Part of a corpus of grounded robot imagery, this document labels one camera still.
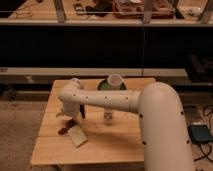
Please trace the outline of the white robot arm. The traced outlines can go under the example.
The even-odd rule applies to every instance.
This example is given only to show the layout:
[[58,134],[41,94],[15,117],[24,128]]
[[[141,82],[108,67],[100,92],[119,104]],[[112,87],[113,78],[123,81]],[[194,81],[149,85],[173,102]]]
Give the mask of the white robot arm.
[[74,105],[91,105],[137,114],[144,145],[145,171],[195,171],[185,112],[177,92],[154,82],[142,90],[85,90],[71,79],[59,92],[62,111],[73,115]]

